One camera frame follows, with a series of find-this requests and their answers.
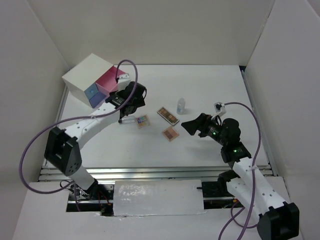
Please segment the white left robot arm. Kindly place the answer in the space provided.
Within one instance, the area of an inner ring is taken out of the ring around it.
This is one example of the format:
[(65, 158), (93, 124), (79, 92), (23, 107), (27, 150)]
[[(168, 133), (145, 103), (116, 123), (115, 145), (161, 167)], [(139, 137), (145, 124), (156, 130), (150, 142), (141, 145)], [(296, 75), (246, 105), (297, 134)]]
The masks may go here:
[(129, 97), (134, 84), (131, 81), (123, 90), (112, 92), (89, 118), (64, 129), (56, 126), (49, 132), (44, 158), (74, 181), (81, 195), (88, 200), (97, 198), (98, 193), (105, 189), (83, 166), (81, 149), (104, 128), (146, 105), (147, 89), (140, 83), (135, 87), (132, 97)]

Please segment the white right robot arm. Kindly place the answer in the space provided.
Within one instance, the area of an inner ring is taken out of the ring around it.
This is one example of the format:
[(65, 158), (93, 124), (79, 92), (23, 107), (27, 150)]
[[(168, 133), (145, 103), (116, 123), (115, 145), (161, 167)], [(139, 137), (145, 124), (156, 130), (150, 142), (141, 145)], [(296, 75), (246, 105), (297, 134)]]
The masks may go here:
[(297, 205), (279, 195), (254, 164), (240, 140), (237, 120), (226, 118), (218, 123), (211, 115), (202, 113), (181, 126), (191, 136), (210, 137), (222, 146), (221, 157), (231, 169), (219, 176), (218, 192), (223, 196), (233, 195), (247, 208), (262, 240), (289, 240), (299, 235)]

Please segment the pink drawer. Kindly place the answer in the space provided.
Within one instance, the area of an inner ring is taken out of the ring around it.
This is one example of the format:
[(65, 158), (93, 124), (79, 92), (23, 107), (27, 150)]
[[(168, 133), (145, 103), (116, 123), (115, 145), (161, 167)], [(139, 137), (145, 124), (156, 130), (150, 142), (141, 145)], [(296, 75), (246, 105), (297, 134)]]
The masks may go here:
[(117, 68), (115, 66), (111, 67), (95, 82), (98, 91), (107, 97), (110, 96), (110, 93), (118, 90), (116, 70)]

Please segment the white drawer cabinet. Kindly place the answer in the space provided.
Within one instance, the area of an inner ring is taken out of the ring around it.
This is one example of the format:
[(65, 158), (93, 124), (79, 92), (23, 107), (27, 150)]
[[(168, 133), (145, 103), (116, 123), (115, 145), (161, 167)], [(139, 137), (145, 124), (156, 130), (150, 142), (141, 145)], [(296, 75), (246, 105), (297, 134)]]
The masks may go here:
[[(62, 79), (75, 98), (91, 107), (85, 95), (85, 90), (96, 83), (113, 66), (112, 63), (92, 53), (63, 75)], [(116, 69), (115, 80), (117, 83), (119, 76), (122, 74), (125, 74), (125, 72)]]

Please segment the clear glitter bottle black cap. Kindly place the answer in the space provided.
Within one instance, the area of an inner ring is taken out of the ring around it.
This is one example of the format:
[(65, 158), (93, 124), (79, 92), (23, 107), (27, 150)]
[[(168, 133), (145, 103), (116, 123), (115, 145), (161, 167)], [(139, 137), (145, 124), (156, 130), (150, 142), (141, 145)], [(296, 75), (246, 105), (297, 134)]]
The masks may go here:
[(118, 120), (120, 125), (133, 124), (136, 122), (136, 117), (134, 115), (124, 116)]

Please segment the clear plastic bottle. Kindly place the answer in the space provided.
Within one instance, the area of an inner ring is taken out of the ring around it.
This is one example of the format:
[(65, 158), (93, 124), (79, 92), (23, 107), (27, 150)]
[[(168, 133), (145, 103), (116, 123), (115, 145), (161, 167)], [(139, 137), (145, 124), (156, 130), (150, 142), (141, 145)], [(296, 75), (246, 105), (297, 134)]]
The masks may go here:
[(177, 102), (176, 113), (182, 115), (185, 111), (186, 101), (184, 98), (180, 98)]

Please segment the light blue drawer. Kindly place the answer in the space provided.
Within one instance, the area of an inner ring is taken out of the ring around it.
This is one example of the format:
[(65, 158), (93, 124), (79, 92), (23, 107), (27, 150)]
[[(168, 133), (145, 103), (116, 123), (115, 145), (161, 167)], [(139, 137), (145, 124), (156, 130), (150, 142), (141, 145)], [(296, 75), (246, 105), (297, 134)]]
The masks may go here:
[(87, 97), (88, 100), (90, 100), (93, 96), (95, 96), (98, 92), (98, 88), (96, 83), (94, 82), (93, 84), (91, 84), (85, 91), (85, 95)]

